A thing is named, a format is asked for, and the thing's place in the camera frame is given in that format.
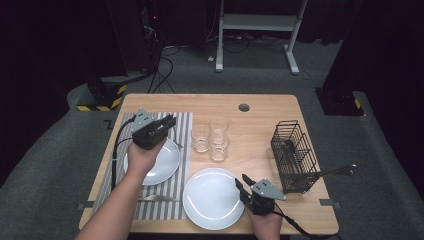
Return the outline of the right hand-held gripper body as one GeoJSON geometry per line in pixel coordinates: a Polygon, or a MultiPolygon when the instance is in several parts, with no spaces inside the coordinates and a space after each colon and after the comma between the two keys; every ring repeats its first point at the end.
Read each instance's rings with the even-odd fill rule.
{"type": "Polygon", "coordinates": [[[264,178],[249,187],[249,200],[242,203],[255,215],[267,215],[274,211],[276,200],[285,201],[286,196],[271,181],[264,178]]]}

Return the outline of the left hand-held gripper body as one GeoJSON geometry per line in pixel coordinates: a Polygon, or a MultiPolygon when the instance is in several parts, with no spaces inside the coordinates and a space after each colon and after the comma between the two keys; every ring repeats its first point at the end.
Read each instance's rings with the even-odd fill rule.
{"type": "Polygon", "coordinates": [[[156,119],[143,108],[135,114],[131,133],[133,142],[145,150],[153,149],[167,136],[163,130],[163,121],[156,119]]]}

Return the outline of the white plate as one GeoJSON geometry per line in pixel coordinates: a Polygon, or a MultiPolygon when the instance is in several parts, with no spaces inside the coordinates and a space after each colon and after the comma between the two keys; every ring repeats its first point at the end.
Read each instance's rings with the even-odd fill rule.
{"type": "Polygon", "coordinates": [[[206,168],[195,173],[183,191],[187,217],[206,230],[223,230],[235,224],[244,212],[235,178],[222,168],[206,168]]]}
{"type": "Polygon", "coordinates": [[[153,186],[168,180],[180,164],[180,149],[168,139],[160,150],[156,163],[144,178],[144,186],[153,186]]]}

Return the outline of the clear drinking glass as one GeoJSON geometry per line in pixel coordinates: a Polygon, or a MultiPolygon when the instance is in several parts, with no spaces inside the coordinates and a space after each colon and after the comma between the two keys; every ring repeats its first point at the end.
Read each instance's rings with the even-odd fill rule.
{"type": "Polygon", "coordinates": [[[222,144],[224,142],[228,126],[228,121],[223,117],[215,117],[209,121],[209,128],[213,143],[222,144]]]}
{"type": "Polygon", "coordinates": [[[210,129],[207,125],[194,125],[191,130],[192,147],[196,152],[209,150],[210,129]]]}
{"type": "Polygon", "coordinates": [[[210,140],[209,156],[214,161],[223,161],[228,155],[230,140],[227,135],[212,136],[210,140]]]}

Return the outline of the black wire cutlery basket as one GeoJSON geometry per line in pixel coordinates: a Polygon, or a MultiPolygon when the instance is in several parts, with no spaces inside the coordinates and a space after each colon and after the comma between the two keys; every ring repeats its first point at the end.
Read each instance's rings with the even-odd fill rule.
{"type": "Polygon", "coordinates": [[[297,120],[280,121],[271,138],[283,193],[306,193],[318,180],[317,159],[297,120]]]}

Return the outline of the metal table knife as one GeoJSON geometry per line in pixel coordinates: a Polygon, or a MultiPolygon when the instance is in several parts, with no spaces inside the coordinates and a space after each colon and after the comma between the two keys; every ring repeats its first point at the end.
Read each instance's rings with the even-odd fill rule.
{"type": "Polygon", "coordinates": [[[178,199],[169,197],[169,196],[163,196],[163,195],[149,195],[146,197],[139,197],[138,201],[148,201],[148,202],[154,202],[154,201],[166,201],[166,202],[178,202],[178,199]]]}

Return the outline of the person's right hand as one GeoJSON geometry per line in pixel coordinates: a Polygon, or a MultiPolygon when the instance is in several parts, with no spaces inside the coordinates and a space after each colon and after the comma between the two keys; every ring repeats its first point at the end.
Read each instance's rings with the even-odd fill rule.
{"type": "Polygon", "coordinates": [[[253,232],[258,240],[280,240],[283,218],[277,214],[255,215],[246,210],[252,224],[253,232]]]}

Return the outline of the person's left hand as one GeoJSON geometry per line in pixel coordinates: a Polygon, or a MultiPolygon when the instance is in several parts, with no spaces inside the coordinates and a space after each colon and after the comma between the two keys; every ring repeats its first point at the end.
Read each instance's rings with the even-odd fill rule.
{"type": "Polygon", "coordinates": [[[156,158],[166,143],[162,140],[150,150],[142,149],[135,143],[131,143],[127,149],[128,169],[127,174],[141,182],[156,163],[156,158]]]}

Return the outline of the black yellow striped base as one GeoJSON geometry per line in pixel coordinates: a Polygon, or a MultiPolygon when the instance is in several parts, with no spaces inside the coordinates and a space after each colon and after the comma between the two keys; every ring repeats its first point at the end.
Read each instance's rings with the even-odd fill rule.
{"type": "Polygon", "coordinates": [[[122,100],[127,84],[121,76],[89,79],[78,102],[80,111],[112,111],[122,100]]]}

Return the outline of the grey striped placemat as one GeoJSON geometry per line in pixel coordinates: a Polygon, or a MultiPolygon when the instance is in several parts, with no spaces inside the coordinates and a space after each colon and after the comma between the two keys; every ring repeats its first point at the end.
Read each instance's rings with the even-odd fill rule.
{"type": "MultiPolygon", "coordinates": [[[[182,193],[185,183],[190,175],[190,132],[192,130],[193,114],[191,112],[174,112],[176,118],[177,142],[183,145],[180,149],[180,164],[176,172],[166,181],[153,185],[141,187],[140,197],[149,195],[163,195],[178,199],[178,202],[166,201],[139,201],[135,211],[135,220],[181,220],[186,218],[182,206],[182,193]]],[[[113,167],[112,159],[108,161],[105,175],[94,200],[92,212],[95,213],[103,202],[108,198],[112,186],[112,173],[119,183],[128,168],[127,148],[132,142],[132,124],[129,123],[121,132],[118,141],[116,164],[113,167]]]]}

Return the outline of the long metal utensil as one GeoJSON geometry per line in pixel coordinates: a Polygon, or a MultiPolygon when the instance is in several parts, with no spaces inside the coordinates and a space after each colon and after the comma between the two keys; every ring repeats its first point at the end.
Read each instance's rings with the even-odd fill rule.
{"type": "Polygon", "coordinates": [[[351,165],[346,165],[346,166],[343,166],[343,167],[340,167],[340,168],[337,168],[337,169],[333,169],[333,170],[326,170],[326,171],[300,174],[300,175],[297,175],[295,177],[294,182],[296,184],[305,184],[307,182],[316,181],[321,177],[325,177],[325,176],[329,176],[329,175],[335,175],[335,174],[352,176],[356,169],[357,169],[357,165],[351,164],[351,165]]]}

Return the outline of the dark computer rack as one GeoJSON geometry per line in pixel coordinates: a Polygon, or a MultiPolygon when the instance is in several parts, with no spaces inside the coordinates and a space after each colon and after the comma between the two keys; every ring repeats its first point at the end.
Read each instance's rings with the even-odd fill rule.
{"type": "Polygon", "coordinates": [[[139,0],[139,15],[146,47],[153,50],[162,37],[159,0],[139,0]]]}

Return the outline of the black base with yellow mark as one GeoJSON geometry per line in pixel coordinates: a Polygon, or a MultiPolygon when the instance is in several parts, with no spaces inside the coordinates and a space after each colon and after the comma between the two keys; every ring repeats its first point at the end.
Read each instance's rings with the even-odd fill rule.
{"type": "Polygon", "coordinates": [[[364,111],[359,100],[352,93],[338,93],[316,88],[315,93],[325,115],[363,116],[364,111]]]}

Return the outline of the white metal stand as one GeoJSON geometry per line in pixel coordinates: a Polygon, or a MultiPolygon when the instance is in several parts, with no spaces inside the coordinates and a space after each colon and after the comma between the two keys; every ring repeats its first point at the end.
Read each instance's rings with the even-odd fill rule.
{"type": "Polygon", "coordinates": [[[291,73],[299,75],[300,70],[296,63],[293,48],[298,36],[298,32],[303,20],[303,15],[308,0],[301,0],[300,8],[296,15],[252,15],[252,14],[227,14],[224,12],[225,0],[220,0],[219,5],[219,26],[218,44],[215,59],[215,70],[222,72],[224,69],[224,48],[223,36],[225,30],[257,30],[257,31],[277,31],[290,32],[289,43],[284,45],[284,53],[287,58],[291,73]]]}

